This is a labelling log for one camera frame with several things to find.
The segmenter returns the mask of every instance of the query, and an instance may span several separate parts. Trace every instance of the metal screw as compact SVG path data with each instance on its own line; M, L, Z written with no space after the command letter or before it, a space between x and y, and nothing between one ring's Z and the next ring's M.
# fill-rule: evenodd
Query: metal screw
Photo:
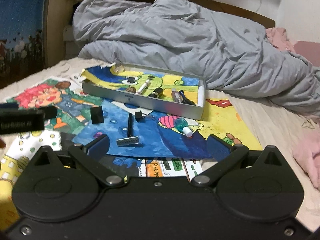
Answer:
M31 235L32 230L31 230L30 227L24 226L24 227L22 227L22 228L20 229L20 232L21 232L23 235L25 235L25 236L29 236L29 235Z
M161 187L162 183L161 182L155 182L153 185L155 185L155 187Z
M112 175L106 178L106 182L110 185L116 185L122 182L122 178L117 175Z
M209 177L208 176L205 176L205 175L198 175L198 176L195 176L193 178L193 180L197 183L197 184L206 184L210 181Z
M286 228L284 230L284 235L285 236L293 236L293 234L294 234L294 230L292 228Z

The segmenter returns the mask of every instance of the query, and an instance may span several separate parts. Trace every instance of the black battery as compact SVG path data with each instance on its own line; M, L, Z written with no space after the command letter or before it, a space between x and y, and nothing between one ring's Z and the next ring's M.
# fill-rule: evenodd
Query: black battery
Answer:
M162 88L156 88L155 90L153 90L153 92L148 95L148 97L152 97L152 98L159 98L163 95L163 89Z

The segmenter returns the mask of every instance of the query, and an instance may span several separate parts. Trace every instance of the orange label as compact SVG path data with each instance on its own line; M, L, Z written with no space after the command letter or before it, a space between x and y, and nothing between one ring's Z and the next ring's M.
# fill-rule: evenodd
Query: orange label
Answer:
M163 177L160 163L158 161L152 161L146 164L147 177Z

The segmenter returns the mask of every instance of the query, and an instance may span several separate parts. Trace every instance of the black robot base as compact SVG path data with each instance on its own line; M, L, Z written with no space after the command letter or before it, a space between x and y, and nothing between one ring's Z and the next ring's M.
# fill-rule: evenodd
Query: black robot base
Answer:
M309 240L294 217L304 197L275 146L231 154L194 177L128 181L88 156L105 150L103 135L68 151L41 147L12 190L21 219L11 240Z

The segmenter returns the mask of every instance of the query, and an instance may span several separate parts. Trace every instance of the white bottle cap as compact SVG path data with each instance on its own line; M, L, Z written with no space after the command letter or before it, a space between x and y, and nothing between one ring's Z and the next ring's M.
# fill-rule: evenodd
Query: white bottle cap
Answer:
M186 126L185 128L182 129L182 132L184 133L185 136L191 137L193 135L193 131Z

